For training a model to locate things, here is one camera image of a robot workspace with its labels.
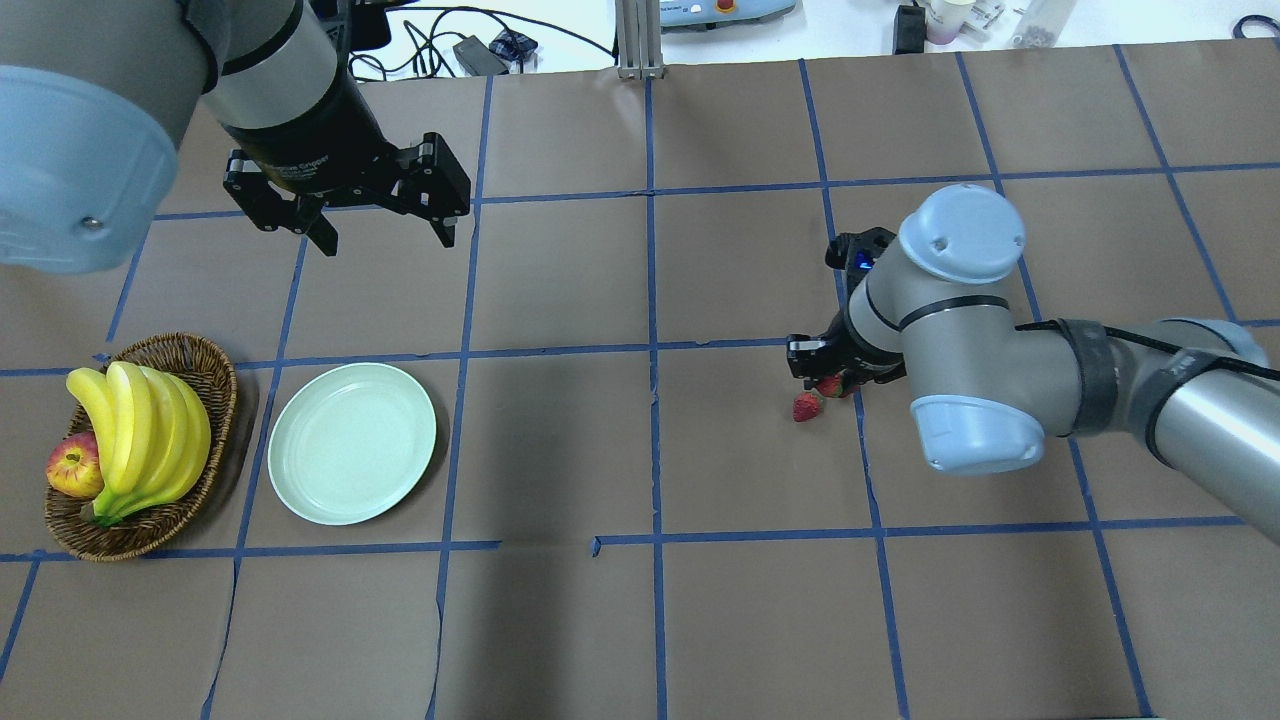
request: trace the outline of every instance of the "banana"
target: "banana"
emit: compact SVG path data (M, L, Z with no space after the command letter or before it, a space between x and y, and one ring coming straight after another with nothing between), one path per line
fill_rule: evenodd
M155 398L161 438L160 445L152 448L155 460L133 491L137 496L148 496L165 487L182 461L183 450L189 442L191 414L169 373L146 366L138 369L142 370L147 384L151 386L151 397Z
M67 389L84 406L88 421L93 425L97 438L99 466L104 474L111 465L115 443L115 410L106 389L106 375L92 368L77 368L67 375Z
M205 465L209 461L209 447L212 439L209 413L205 410L196 391L191 389L191 386L183 382L182 378L168 375L168 379L173 383L178 397L180 397L179 414L184 415L188 421L184 436L186 442L178 450L178 461L174 464L175 466L172 471L165 477L156 475L155 486L148 483L145 491L138 491L128 498L122 498L118 507L114 507L110 512L116 519L154 505L173 502L187 495L201 474L204 474Z
M115 405L116 433L111 465L102 478L111 492L124 496L138 484L151 460L155 406L147 378L133 363L111 363L106 387Z

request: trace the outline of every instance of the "light blue joint cap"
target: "light blue joint cap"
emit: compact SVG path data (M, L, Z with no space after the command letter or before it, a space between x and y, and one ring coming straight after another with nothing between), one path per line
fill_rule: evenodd
M1002 402L929 395L911 404L924 460L948 475L1007 473L1039 462L1044 428Z
M1230 320L1203 318L1167 318L1167 320L1199 325L1225 340L1231 346L1231 351L1239 355L1245 363L1253 363L1260 368L1271 366L1267 363L1267 351L1258 345L1258 341L1253 340L1253 333Z
M124 263L177 173L173 141L133 102L0 65L0 263L49 273Z
M897 242L913 263L934 277L987 284L1018 265L1027 228L998 192L980 184L952 184L902 220Z

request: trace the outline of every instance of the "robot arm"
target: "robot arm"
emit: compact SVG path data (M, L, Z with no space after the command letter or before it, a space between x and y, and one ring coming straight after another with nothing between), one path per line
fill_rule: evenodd
M792 374L910 377L925 461L973 475L1043 456L1046 436L1126 430L1280 543L1280 378L1247 331L1170 319L1015 329L1000 281L1027 232L979 186L931 196L901 233L841 236L828 264L852 288L823 336L791 336Z
M224 187L260 229L333 255L321 210L376 204L453 245L470 178L435 133L402 150L383 137L306 0L6 0L0 261L67 273L129 258L202 94L242 149Z

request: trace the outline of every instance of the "blue light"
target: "blue light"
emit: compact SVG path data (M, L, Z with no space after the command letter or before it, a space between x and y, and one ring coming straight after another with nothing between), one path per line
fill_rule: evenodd
M864 250L859 250L854 255L854 263L858 264L859 270L870 270L876 266L876 260L872 259Z

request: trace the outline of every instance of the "blue tape grid line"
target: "blue tape grid line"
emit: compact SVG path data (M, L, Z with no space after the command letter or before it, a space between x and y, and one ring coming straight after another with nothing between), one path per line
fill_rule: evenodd
M1147 697L1147 684L1142 679L1142 667L1138 666L1138 653L1133 648L1129 621L1125 619L1124 603L1120 601L1120 587L1116 584L1115 571L1111 568L1111 553L1107 551L1106 539L1102 537L1102 525L1098 523L1098 510L1093 503L1093 491L1089 488L1089 478L1084 471L1084 459L1080 457L1080 446L1075 438L1069 438L1066 445L1071 450L1071 464L1075 465L1075 478L1080 484L1084 511L1089 518L1089 532L1093 534L1093 544L1098 551L1098 564L1102 566L1102 579L1107 585L1111 612L1116 619L1116 632L1120 634L1120 647L1124 650L1125 665L1129 667L1129 679L1138 698L1138 711L1143 717L1151 717L1151 700Z
M1142 115L1142 124L1147 128L1147 136L1151 137L1151 145L1156 149L1156 158L1160 160L1161 169L1165 170L1165 178L1169 181L1169 190L1174 193L1174 200L1178 202L1178 210L1183 215L1183 222L1187 224L1187 229L1192 233L1192 241L1196 243L1196 250L1199 252L1201 260L1204 263L1204 272L1208 273L1208 279L1213 283L1213 290L1217 292L1219 300L1222 302L1222 311L1226 314L1228 320L1235 320L1235 309L1231 306L1231 299L1226 296L1226 287L1222 286L1222 281L1217 274L1217 268L1213 266L1213 259L1210 258L1208 247L1204 246L1204 240L1201 237L1199 228L1196 225L1196 219L1192 218L1190 208L1187 206L1187 199L1183 197L1183 191L1178 186L1178 177L1174 174L1169 165L1169 156L1165 155L1165 147L1160 142L1160 136L1156 135L1156 126L1151 122L1151 114L1147 113L1147 104L1142 100L1142 94L1138 91L1138 83L1133 79L1133 72L1129 69L1129 60L1124 55L1124 50L1119 45L1112 45L1116 54L1116 60L1120 63L1120 72L1124 73L1124 79L1129 85L1129 92L1133 95L1133 101L1138 106L1138 114Z
M1098 520L1098 527L1105 532L1112 530L1157 530L1178 528L1235 528L1245 527L1244 520L1235 515L1203 515L1187 518L1123 518L1115 520ZM608 546L652 544L662 542L664 544L685 544L704 542L768 542L768 541L794 541L794 539L855 539L872 538L877 532L883 532L887 538L923 538L923 537L951 537L951 536L1010 536L1034 533L1079 533L1092 530L1092 523L1087 520L1069 520L1053 523L992 523L992 524L965 524L965 525L900 525L874 528L795 528L782 530L712 530L690 533L663 533L660 538L653 533L596 536L593 539L595 555L599 555ZM502 547L502 541L452 541L451 551L494 551ZM371 544L317 544L317 546L261 546L237 550L234 547L191 547L156 550L143 555L138 562L152 560L193 560L209 557L236 557L237 552L242 557L315 557L333 555L387 555L387 553L412 553L412 552L439 552L444 548L443 542L390 542ZM27 564L35 560L41 562L78 562L69 552L46 552L36 550L32 552L0 553L0 564Z
M293 322L293 307L298 299L298 284L302 282L302 266L307 255L307 238L298 238L298 252L293 263L293 277L289 281L289 296L284 304L284 318L280 322L280 338L275 347L275 360L279 363L284 357L284 347L289 342L289 327ZM223 660L227 657L227 644L232 638L232 621L236 618L236 591L239 589L239 573L243 561L244 541L248 537L248 525L253 514L253 498L257 495L257 480L262 473L262 460L266 455L266 441L270 437L271 415L275 407L275 392L280 386L279 365L271 372L271 384L266 392L266 401L262 406L262 425L257 433L257 447L253 450L253 465L248 477L248 487L244 491L244 506L241 511L239 530L236 533L236 552L232 556L232 594L227 606L227 628L223 633L223 646L218 652L218 666L214 669L214 678L209 683L209 692L200 708L201 720L209 720L214 708L214 696L218 692L218 680L223 673Z
M129 290L133 288L133 278L138 274L138 263L142 260L142 250L146 246L147 236L143 236L138 249L133 251L133 258L129 259L129 272L125 273L124 284L120 286L120 299L115 302L115 313L111 314L111 327L106 329L106 342L109 343L115 342L115 331L120 328L120 318L124 316L124 302L129 297Z
M9 656L13 655L13 644L18 642L18 628L22 626L22 616L27 612L27 603L31 602L31 591L36 587L36 573L40 571L40 555L31 560L27 569L27 582L22 585L22 597L18 598L18 607L13 611L13 621L9 623L9 635L4 641L4 651L0 651L0 683L4 682L4 671L9 667Z
M774 542L806 539L864 539L883 536L886 538L936 538L956 536L1016 536L1036 533L1087 533L1094 524L1087 520L1057 523L996 523L978 525L904 525L868 528L808 528L791 530L717 530L705 533L666 533L660 538L653 534L596 536L593 539L593 553L599 555L609 546L714 543L714 542ZM1098 520L1102 530L1155 530L1175 528L1236 528L1245 527L1244 520L1235 515L1208 515L1203 518L1134 518L1121 520Z
M484 85L484 110L480 118L480 158L476 163L476 197L484 197L485 165L489 156L489 118L493 109L493 76L485 78ZM435 580L435 607L439 612L440 633L436 637L435 648L435 676L431 679L431 700L426 707L426 720L434 720L436 712L436 688L440 682L440 665L444 653L444 614L448 597L449 583L449 556L453 543L453 509L458 495L458 459L462 455L462 413L466 409L467 397L467 366L471 357L471 318L475 310L476 265L480 258L480 222L483 219L484 202L475 202L475 229L471 233L471 256L467 260L467 301L462 315L462 341L458 356L458 395L453 404L453 437L449 443L449 483L444 495L444 529L440 539L444 547L440 551L440 566Z
M831 206L831 184L827 178L827 156L822 147L822 128L818 123L818 110L813 101L813 86L809 82L809 68L805 61L799 60L800 83L804 86L805 105L809 111L809 128L813 133L814 155L818 159L818 176L822 178L822 209L827 220L827 240L836 238L836 223ZM833 272L837 304L845 306L846 293L845 277L840 270ZM911 720L910 702L906 696L906 674L902 669L902 653L897 638L897 611L893 606L893 585L890 579L888 553L884 550L884 532L881 524L879 503L876 500L876 488L872 483L870 462L867 459L865 418L863 413L861 393L854 395L854 409L858 418L858 445L863 457L863 477L867 483L867 505L870 512L870 533L876 539L876 568L879 574L881 601L884 609L884 634L888 644L890 666L893 673L893 691L897 696L897 714L902 720Z
M876 566L879 570L881 602L884 606L884 633L888 641L890 664L893 669L893 691L897 694L897 714L911 720L911 707L906 696L906 669L902 665L902 647L897 634L897 610L893 605L893 584L890 582L888 551L884 547L884 525L881 521L879 501L872 478L870 456L867 452L867 411L863 393L854 393L854 414L858 418L858 451L863 457L863 478L867 482L867 506L870 511L872 532L876 538Z
M991 182L996 186L996 192L1005 195L1005 179L996 164L996 151L991 147L991 138L987 136L987 124L982 119L982 108L978 106L978 95L973 90L973 81L969 78L969 67L965 65L964 55L955 54L956 69L960 70L960 82L964 83L965 96L969 99L969 110L973 113L973 122L978 129L978 140L982 141L982 152L987 156L987 168L991 170ZM1041 322L1039 299L1036 297L1036 286L1032 283L1032 272L1027 266L1027 258L1018 259L1018 274L1023 278L1023 290L1027 293L1027 304L1030 306L1032 318Z
M1224 163L1219 165L1171 165L1169 168L1097 168L1091 170L1037 170L1021 173L1001 173L1001 179L1064 179L1088 178L1110 176L1160 176L1172 173L1229 173L1240 170L1276 170L1280 161L1275 163ZM572 200L611 200L618 197L667 197L678 195L724 195L737 192L771 192L782 190L822 190L827 187L872 187L892 184L945 184L955 182L983 182L993 181L991 173L972 173L955 176L908 176L896 178L844 178L810 182L783 182L783 183L758 183L758 184L726 184L703 187L655 187L652 190L611 190L602 192L562 192L545 195L498 195L492 197L476 197L474 202L484 205L513 205L521 202L566 202ZM374 206L358 208L329 208L326 213L371 210ZM215 210L209 213L170 213L156 215L156 222L172 220L204 220L209 218L234 218L243 217L239 210Z
M978 96L974 92L972 79L969 78L969 69L965 67L964 56L961 54L956 53L955 59L956 59L956 67L960 69L960 78L964 82L965 94L969 96L969 108L973 110L973 118L974 123L978 127L978 135L982 138L983 151L987 154L987 164L991 167L991 174L996 183L996 191L1000 192L1001 195L1005 195L1004 182L1001 181L1000 177L1000 168L996 164L996 155L991 147L989 138L987 137L987 129L982 120L982 109L979 108L978 104ZM1125 74L1126 77L1129 77L1128 70L1125 70ZM1133 87L1132 79L1130 79L1130 87ZM1143 111L1143 119L1144 120L1147 119L1146 111ZM1155 140L1155 133L1152 133L1152 140ZM1162 168L1169 167L1169 163L1165 160L1164 154L1160 155L1160 164ZM1167 177L1170 184L1174 186L1176 191L1176 186L1174 183L1174 176L1167 174ZM1190 223L1189 215L1187 217L1187 220L1188 223ZM1043 316L1041 315L1039 301L1036 297L1036 286L1032 282L1030 270L1027 266L1025 256L1018 260L1018 269L1023 275L1023 287L1027 290L1027 300L1028 302L1030 302L1032 316L1034 316L1037 322L1042 320ZM1079 447L1076 446L1075 439L1073 438L1068 442L1071 447L1071 457L1075 461L1075 475L1080 484L1080 497L1083 498L1085 512L1089 518L1089 525L1093 534L1093 544L1098 553L1098 564L1102 568L1102 578L1107 587L1107 596L1111 601L1111 610L1115 614L1116 633L1120 637L1120 646L1124 648L1125 661L1129 667L1129 679L1132 680L1133 684L1134 696L1138 700L1138 707L1142 710L1143 715L1149 716L1151 703L1147 701L1147 689L1142 680L1142 669L1138 666L1138 656L1133 650L1133 639L1129 635L1129 625L1125 621L1124 605L1120 600L1120 588L1116 584L1115 574L1111 570L1111 555L1107 551L1106 538L1102 537L1102 529L1098 525L1098 514L1093 506L1093 495L1089 491L1089 480L1084 473L1084 462L1080 460Z
M284 347L288 337L288 325L292 316L292 307L297 297L297 286L301 278L302 261L305 258L306 240L301 240L298 260L294 268L293 282L291 284L289 300L285 310L285 319L282 327L280 342L276 352L275 360L268 361L252 361L242 363L237 366L241 369L271 369L273 379L268 393L265 411L268 421L264 423L264 428L260 430L257 450L255 452L253 460L253 473L250 479L248 497L246 498L246 506L242 512L242 521L239 536L237 538L237 547L234 548L209 548L209 550L172 550L172 551L159 551L151 555L155 559L166 557L233 557L236 559L233 575L233 594L236 578L238 577L239 560L242 557L275 557L275 556L291 556L291 555L342 555L342 553L362 553L362 552L440 552L440 582L438 584L438 605L440 607L442 621L443 621L443 601L444 601L444 579L447 578L447 561L445 557L452 550L493 550L497 547L497 542L475 542L475 543L461 543L451 542L448 534L452 529L452 506L456 492L456 479L457 479L457 447L458 438L461 436L461 416L462 416L462 401L465 395L465 366L467 356L475 357L520 357L520 356L532 356L532 355L566 355L566 354L580 354L580 352L631 352L631 351L645 351L650 352L652 357L652 380L654 382L654 388L657 389L657 351L658 350L692 350L703 347L749 347L749 346L771 346L782 345L785 341L782 338L760 338L760 340L728 340L728 341L713 341L713 342L657 342L655 340L655 305L654 305L654 197L667 196L667 195L703 195L703 193L727 193L727 192L763 192L763 191L778 191L778 190L822 190L823 192L823 209L827 222L828 236L835 236L835 223L831 209L829 188L831 187L863 187L863 186L881 186L881 184L922 184L922 183L946 183L946 182L980 182L991 181L995 183L996 188L1004 192L1004 179L1033 179L1033 178L1074 178L1074 177L1106 177L1106 176L1146 176L1146 174L1165 174L1169 179L1170 188L1174 192L1175 200L1178 202L1179 210L1183 214L1184 222L1197 245L1197 250L1201 252L1201 258L1204 261L1206 270L1208 272L1211 281L1213 282L1215 290L1222 301L1224 309L1230 319L1235 319L1234 309L1231 307L1230 300L1226 291L1217 275L1216 268L1212 264L1207 247L1198 232L1198 228L1192 218L1192 214L1187 206L1185 199L1178 187L1176 177L1183 173L1206 173L1206 172L1238 172L1238 170L1260 170L1260 169L1280 169L1280 163L1238 163L1238 164L1221 164L1221 165L1184 165L1174 167L1169 164L1167 156L1165 155L1164 147L1155 132L1155 127L1151 122L1149 114L1147 113L1146 105L1140 97L1137 85L1133 79L1133 74L1128 67L1126 59L1123 50L1115 47L1116 56L1120 61L1121 70L1124 73L1125 81L1129 85L1130 92L1133 94L1134 101L1138 105L1139 113L1142 115L1143 123L1147 132L1152 140L1156 149L1157 158L1160 159L1160 168L1128 168L1128 169L1096 169L1096 170L1065 170L1065 172L1030 172L1030 173L1009 173L1001 174L995 160L995 154L992 151L989 140L986 135L986 128L982 122L980 110L977 102L975 94L973 91L973 85L970 82L968 69L964 63L964 58L956 54L956 63L960 69L961 79L965 86L965 92L969 97L970 108L974 114L975 124L978 127L979 137L983 143L984 154L987 155L988 165L991 169L989 174L970 174L970 176L936 176L936 177L906 177L906 178L864 178L864 179L837 179L831 181L826 173L826 163L823 158L822 145L820 145L820 132L817 123L817 113L813 105L813 95L808 78L808 68L804 60L799 61L801 81L805 90L805 100L809 109L809 118L812 129L814 133L815 142L815 159L818 161L819 169L819 182L800 182L800 183L772 183L772 184L740 184L740 186L722 186L722 187L677 187L677 188L657 188L654 183L654 164L653 164L653 106L652 106L652 81L646 81L645 88L645 120L646 120L646 187L644 190L636 191L614 191L614 192L586 192L586 193L562 193L562 195L530 195L530 196L506 196L506 197L490 197L485 199L483 195L483 169L484 169L484 156L488 140L488 126L489 126L489 109L492 99L492 78L486 83L485 91L485 105L484 105L484 127L481 131L481 143L480 143L480 172L477 173L476 183L476 231L472 237L471 249L471 263L468 274L468 291L467 291L467 311L463 328L463 350L461 352L439 352L428 355L369 355L369 356L343 356L343 357L298 357L287 359L284 357ZM549 348L512 348L512 350L492 350L492 351L475 351L467 352L467 336L470 334L470 318L471 318L471 304L474 296L474 283L475 283L475 260L476 260L476 240L479 234L479 220L480 209L484 204L513 204L513 202L540 202L540 201L567 201L567 200L593 200L593 199L609 199L609 197L646 197L648 210L649 210L649 281L650 281L650 342L649 345L616 345L616 346L575 346L575 347L549 347ZM157 215L156 220L189 220L189 219L206 219L206 218L229 218L241 217L239 210L224 210L224 211L207 211L207 213L173 213ZM137 251L131 259L129 270L125 275L124 283L120 290L120 296L111 318L111 323L108 331L106 341L113 342L115 333L119 328L120 319L128 300L133 279L137 274L137 266L141 260L141 255L145 247L145 240L140 243ZM1034 288L1032 286L1029 272L1025 263L1020 265L1020 272L1023 275L1024 287L1028 292L1028 300L1032 304L1033 314L1037 319L1041 318L1038 302L1034 297ZM1280 325L1280 319L1257 319L1257 320L1244 320L1242 324L1248 327L1275 327ZM388 543L378 546L321 546L321 547L246 547L244 541L247 536L248 520L252 512L253 496L256 495L257 477L261 471L261 462L265 455L265 442L268 437L266 424L269 424L269 418L271 414L271 407L275 400L275 392L279 384L279 375L283 368L300 366L300 365L325 365L325 364L342 364L349 361L415 361L415 360L460 360L460 387L458 398L454 413L454 436L453 436L453 459L451 460L449 470L449 489L447 497L447 520L445 520L445 541L442 543ZM46 375L63 375L68 373L69 368L26 368L26 369L6 369L0 370L0 378L4 377L46 377ZM859 441L865 443L863 436L861 423L864 421L861 409L859 407ZM948 527L916 527L916 528L883 528L879 527L878 520L878 506L874 502L874 489L870 484L870 470L869 466L864 468L868 482L869 500L873 507L873 527L860 528L860 529L801 529L801 530L765 530L765 532L727 532L727 533L676 533L676 534L663 534L660 528L660 450L658 447L658 405L657 396L655 404L653 406L652 418L652 432L654 442L654 500L655 500L655 514L654 514L654 534L652 536L602 536L596 538L595 547L596 551L602 546L607 544L648 544L653 543L655 548L655 614L657 620L659 620L657 642L659 643L659 717L666 715L666 667L664 667L664 609L660 603L662 598L662 544L664 543L684 543L684 542L750 542L750 541L772 541L772 539L818 539L818 538L876 538L878 541L878 560L882 569L882 589L886 592L886 619L887 624L892 625L892 619L890 614L892 612L892 591L888 587L887 577L887 561L883 556L883 538L886 537L924 537L924 536L955 536L955 534L1001 534L1001 533L1023 533L1023 532L1083 532L1089 530L1094 534L1100 561L1103 564L1103 573L1107 577L1108 593L1112 598L1112 606L1117 611L1117 629L1121 634L1121 643L1125 646L1126 660L1129 661L1130 674L1134 679L1135 692L1139 697L1139 705L1144 714L1149 715L1149 705L1147 703L1146 692L1142 687L1140 670L1138 669L1135 655L1132 648L1132 642L1129 641L1128 629L1123 618L1123 607L1119 602L1119 594L1115 589L1114 578L1111 577L1110 561L1106 553L1105 542L1101 538L1102 530L1134 530L1134 529L1149 529L1149 528L1188 528L1188 527L1228 527L1228 525L1243 525L1243 521L1235 516L1215 516L1215 518L1164 518L1164 519L1125 519L1125 520L1098 520L1096 510L1093 509L1092 497L1088 495L1088 480L1084 474L1083 462L1079 460L1079 451L1074 442L1071 443L1073 459L1076 461L1078 477L1082 483L1082 492L1084 493L1085 506L1089 512L1088 523L1032 523L1032 524L1002 524L1002 525L948 525ZM22 555L0 555L0 562L29 562L31 569L28 571L27 583L23 589L22 601L19 602L19 609L15 612L14 620L10 626L10 632L4 647L4 655L0 656L0 678L3 678L4 667L8 662L9 655L12 653L13 643L17 638L18 629L22 620L22 614L29 600L31 589L35 583L36 573L41 562L49 561L69 561L72 557L67 553L45 553L42 551L36 551L33 553ZM230 615L228 615L228 630L229 630ZM900 659L897 657L896 650L896 632L890 628L891 633L891 652L895 655L895 682L899 685L899 703L900 711L904 717L908 717L906 712L906 693L905 684L901 682ZM209 707L211 705L214 693L214 685L210 687L210 694L206 700L206 707L202 716L207 716ZM431 708L429 710L429 717L434 716L434 693L431 701Z
M644 81L645 184L653 190L657 177L653 131L653 78ZM667 720L667 593L662 542L662 433L658 393L658 218L652 193L645 199L645 245L649 293L649 466L653 487L653 642L657 717Z

